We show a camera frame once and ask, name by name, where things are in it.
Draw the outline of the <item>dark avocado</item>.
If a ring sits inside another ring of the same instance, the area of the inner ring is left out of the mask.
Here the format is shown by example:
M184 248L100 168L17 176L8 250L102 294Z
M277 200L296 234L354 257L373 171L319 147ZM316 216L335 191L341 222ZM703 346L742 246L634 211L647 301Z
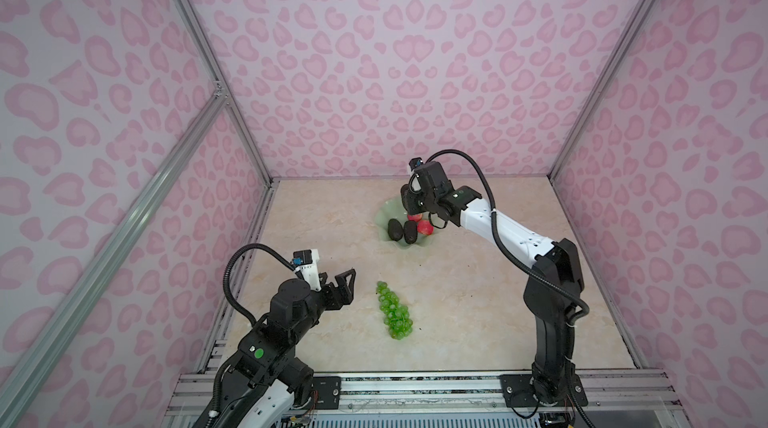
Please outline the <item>dark avocado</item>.
M403 240L407 245L415 244L418 241L418 223L413 220L407 220L403 224Z
M387 223L387 234L391 241L399 242L404 237L402 224L397 219L390 219Z

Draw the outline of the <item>green fake grape bunch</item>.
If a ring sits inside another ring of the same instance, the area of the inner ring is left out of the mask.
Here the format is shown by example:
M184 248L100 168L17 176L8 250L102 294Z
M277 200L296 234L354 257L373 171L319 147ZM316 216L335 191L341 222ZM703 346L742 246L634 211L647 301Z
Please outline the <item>green fake grape bunch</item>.
M395 340L410 336L413 332L410 309L386 282L379 281L376 284L376 295L389 336Z

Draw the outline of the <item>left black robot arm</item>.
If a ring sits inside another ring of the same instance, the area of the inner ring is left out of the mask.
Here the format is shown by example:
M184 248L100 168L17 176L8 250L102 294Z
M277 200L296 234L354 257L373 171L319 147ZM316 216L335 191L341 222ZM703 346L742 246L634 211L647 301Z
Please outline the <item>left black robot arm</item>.
M315 403L314 370L296 355L300 340L326 311L354 300L356 271L350 269L314 291L300 279L283 282L269 311L221 364L212 396L196 427L270 427L292 409Z

